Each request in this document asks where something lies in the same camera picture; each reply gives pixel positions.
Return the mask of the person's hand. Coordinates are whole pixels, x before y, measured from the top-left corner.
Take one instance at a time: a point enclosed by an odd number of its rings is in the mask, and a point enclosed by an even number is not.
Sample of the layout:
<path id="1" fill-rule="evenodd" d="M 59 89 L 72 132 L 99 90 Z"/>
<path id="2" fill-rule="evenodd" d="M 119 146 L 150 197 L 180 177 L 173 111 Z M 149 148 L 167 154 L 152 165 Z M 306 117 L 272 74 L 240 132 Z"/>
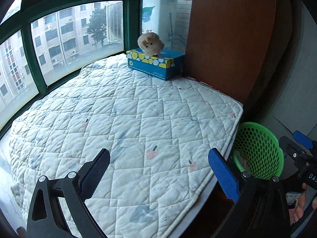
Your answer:
<path id="1" fill-rule="evenodd" d="M 292 224 L 299 221 L 299 219 L 304 215 L 304 206 L 306 203 L 306 190 L 307 190 L 307 184 L 302 184 L 303 189 L 305 190 L 299 197 L 296 208 L 293 213 L 293 221 Z"/>

